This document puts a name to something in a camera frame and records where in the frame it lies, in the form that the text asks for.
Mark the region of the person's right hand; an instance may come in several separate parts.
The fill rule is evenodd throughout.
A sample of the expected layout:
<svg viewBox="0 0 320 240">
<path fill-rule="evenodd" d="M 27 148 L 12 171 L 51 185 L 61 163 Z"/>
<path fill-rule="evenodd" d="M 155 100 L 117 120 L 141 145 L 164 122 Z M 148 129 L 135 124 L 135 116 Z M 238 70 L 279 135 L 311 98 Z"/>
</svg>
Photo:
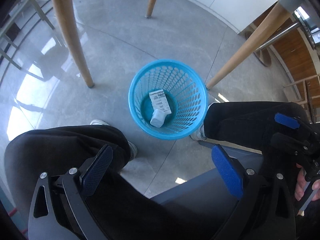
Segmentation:
<svg viewBox="0 0 320 240">
<path fill-rule="evenodd" d="M 304 187 L 306 186 L 306 180 L 304 178 L 304 168 L 296 164 L 296 166 L 300 169 L 297 177 L 297 183 L 295 188 L 295 198 L 296 200 L 301 200 L 301 198 L 304 196 Z M 319 192 L 319 180 L 315 181 L 312 185 L 312 189 L 316 191 L 316 194 L 314 195 L 312 201 L 316 201 L 320 198 L 320 192 Z"/>
</svg>

